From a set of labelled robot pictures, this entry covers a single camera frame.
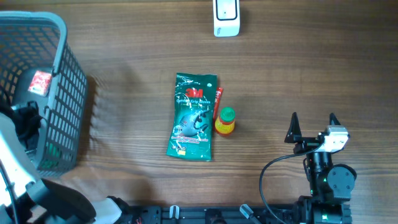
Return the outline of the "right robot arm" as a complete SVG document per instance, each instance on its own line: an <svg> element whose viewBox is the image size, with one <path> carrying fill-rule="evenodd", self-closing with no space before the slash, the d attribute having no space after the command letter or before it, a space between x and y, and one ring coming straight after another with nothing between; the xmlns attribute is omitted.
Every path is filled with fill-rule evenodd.
<svg viewBox="0 0 398 224"><path fill-rule="evenodd" d="M303 137L294 112L285 142L294 144L294 155L305 156L303 167L310 184L310 196L301 196L292 209L293 223L351 223L351 200L356 171L334 164L332 155L342 151L350 139L348 130L330 114L329 125L316 137Z"/></svg>

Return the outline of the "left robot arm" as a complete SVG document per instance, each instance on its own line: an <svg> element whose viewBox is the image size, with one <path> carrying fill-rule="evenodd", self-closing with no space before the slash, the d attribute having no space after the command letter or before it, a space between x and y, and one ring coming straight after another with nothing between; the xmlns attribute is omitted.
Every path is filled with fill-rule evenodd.
<svg viewBox="0 0 398 224"><path fill-rule="evenodd" d="M116 199L91 203L69 187L43 179L17 137L15 111L1 103L1 223L28 223L32 209L45 209L34 223L132 223Z"/></svg>

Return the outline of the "green 3M gloves package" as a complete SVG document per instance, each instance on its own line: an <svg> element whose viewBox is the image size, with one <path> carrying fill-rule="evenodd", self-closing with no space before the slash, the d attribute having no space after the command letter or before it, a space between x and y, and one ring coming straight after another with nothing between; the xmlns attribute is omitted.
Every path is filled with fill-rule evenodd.
<svg viewBox="0 0 398 224"><path fill-rule="evenodd" d="M217 83L218 77L212 74L176 74L174 121L166 155L211 160Z"/></svg>

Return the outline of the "green cap sauce bottle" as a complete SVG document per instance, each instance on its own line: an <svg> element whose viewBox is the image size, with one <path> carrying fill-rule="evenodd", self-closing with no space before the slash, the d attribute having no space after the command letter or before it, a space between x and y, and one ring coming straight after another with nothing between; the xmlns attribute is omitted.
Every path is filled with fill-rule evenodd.
<svg viewBox="0 0 398 224"><path fill-rule="evenodd" d="M236 113L233 108L223 108L215 121L216 132L222 136L231 134L235 128L235 117Z"/></svg>

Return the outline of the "red stick sachet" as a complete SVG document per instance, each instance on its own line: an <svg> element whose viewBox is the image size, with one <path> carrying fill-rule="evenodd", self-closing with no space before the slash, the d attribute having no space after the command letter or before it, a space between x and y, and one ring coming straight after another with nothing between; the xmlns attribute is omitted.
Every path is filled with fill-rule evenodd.
<svg viewBox="0 0 398 224"><path fill-rule="evenodd" d="M220 99L223 94L223 90L224 90L224 88L222 88L222 87L218 87L216 89L215 104L214 104L214 110L213 110L213 121L215 121L217 118L218 108L220 105Z"/></svg>

